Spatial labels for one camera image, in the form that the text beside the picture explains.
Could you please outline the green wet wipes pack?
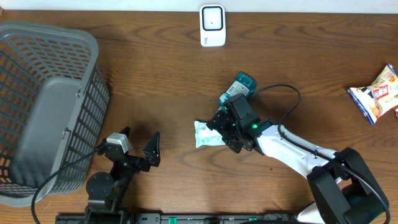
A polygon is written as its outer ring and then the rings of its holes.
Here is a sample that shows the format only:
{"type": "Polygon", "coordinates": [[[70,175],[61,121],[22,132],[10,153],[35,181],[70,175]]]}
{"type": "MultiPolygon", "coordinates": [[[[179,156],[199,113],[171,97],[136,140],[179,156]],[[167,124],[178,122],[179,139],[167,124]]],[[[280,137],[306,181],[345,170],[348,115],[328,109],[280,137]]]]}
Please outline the green wet wipes pack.
{"type": "Polygon", "coordinates": [[[206,122],[195,121],[196,148],[201,146],[224,146],[222,135],[217,130],[210,130],[206,122]]]}

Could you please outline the teal mouthwash bottle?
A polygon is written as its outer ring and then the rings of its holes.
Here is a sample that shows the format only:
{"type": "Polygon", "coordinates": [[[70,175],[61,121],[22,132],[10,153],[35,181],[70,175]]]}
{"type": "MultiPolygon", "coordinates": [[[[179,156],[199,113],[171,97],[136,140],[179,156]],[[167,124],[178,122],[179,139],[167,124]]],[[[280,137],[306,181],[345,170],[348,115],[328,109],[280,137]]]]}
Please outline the teal mouthwash bottle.
{"type": "Polygon", "coordinates": [[[243,94],[245,97],[249,97],[256,88],[257,82],[255,79],[244,72],[239,72],[231,86],[219,97],[220,110],[225,110],[223,103],[232,96],[243,94]]]}

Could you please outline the large snack bag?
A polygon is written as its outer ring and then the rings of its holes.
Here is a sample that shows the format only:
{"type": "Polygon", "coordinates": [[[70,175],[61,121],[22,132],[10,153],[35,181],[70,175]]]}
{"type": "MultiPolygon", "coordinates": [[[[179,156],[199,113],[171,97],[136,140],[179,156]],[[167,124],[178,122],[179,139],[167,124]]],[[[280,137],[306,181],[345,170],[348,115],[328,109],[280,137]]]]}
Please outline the large snack bag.
{"type": "Polygon", "coordinates": [[[370,125],[374,125],[383,114],[397,106],[397,72],[387,64],[370,86],[351,87],[348,93],[370,125]]]}

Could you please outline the orange chocolate bar wrapper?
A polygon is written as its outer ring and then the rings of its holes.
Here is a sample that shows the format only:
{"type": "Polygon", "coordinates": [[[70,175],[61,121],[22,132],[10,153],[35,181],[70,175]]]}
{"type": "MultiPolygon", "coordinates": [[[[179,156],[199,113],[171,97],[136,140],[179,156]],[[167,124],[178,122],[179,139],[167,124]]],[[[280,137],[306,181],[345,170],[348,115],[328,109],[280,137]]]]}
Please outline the orange chocolate bar wrapper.
{"type": "Polygon", "coordinates": [[[398,106],[393,107],[396,118],[398,119],[398,106]]]}

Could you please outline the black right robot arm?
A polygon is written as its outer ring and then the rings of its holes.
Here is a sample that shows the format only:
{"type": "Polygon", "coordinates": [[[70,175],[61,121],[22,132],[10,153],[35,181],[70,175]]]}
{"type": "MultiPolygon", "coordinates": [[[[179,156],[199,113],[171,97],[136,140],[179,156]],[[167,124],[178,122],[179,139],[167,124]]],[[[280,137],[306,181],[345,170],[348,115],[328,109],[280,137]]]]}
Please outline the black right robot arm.
{"type": "Polygon", "coordinates": [[[306,178],[314,203],[297,215],[305,223],[371,223],[391,220],[389,202],[360,154],[338,152],[308,142],[274,119],[260,119],[250,108],[219,110],[208,122],[235,153],[255,150],[306,178]]]}

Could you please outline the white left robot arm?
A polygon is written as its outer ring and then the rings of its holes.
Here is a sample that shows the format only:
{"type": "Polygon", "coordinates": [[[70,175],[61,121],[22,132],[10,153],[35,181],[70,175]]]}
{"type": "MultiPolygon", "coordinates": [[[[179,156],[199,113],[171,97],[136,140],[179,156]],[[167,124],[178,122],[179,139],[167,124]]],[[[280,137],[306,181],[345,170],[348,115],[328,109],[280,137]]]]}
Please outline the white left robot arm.
{"type": "Polygon", "coordinates": [[[134,223],[133,214],[122,210],[121,204],[135,174],[149,172],[160,164],[160,133],[156,132],[143,149],[144,157],[129,154],[131,145],[127,126],[113,133],[97,146],[98,155],[113,162],[109,172],[97,172],[86,183],[88,206],[84,223],[134,223]]]}

